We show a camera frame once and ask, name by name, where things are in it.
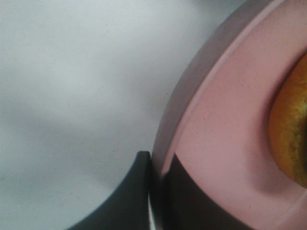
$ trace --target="food item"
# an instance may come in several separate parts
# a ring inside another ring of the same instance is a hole
[[[286,79],[273,104],[269,137],[280,170],[307,188],[307,54]]]

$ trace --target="pink plate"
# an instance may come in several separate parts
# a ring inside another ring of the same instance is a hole
[[[306,190],[278,170],[267,121],[282,82],[306,51],[306,0],[241,6],[174,90],[153,150],[159,180],[176,154],[197,186],[248,226],[305,229]]]

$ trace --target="black object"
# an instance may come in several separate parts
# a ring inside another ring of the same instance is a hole
[[[150,153],[140,151],[128,174],[100,207],[69,230],[149,230]]]
[[[175,155],[165,177],[162,225],[170,230],[252,230],[212,201]]]

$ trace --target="white background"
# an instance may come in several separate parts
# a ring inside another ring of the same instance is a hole
[[[101,204],[243,2],[2,1],[0,229],[60,230]]]

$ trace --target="white table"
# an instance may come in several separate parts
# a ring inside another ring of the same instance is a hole
[[[244,1],[3,1],[0,229],[60,230],[101,204]]]

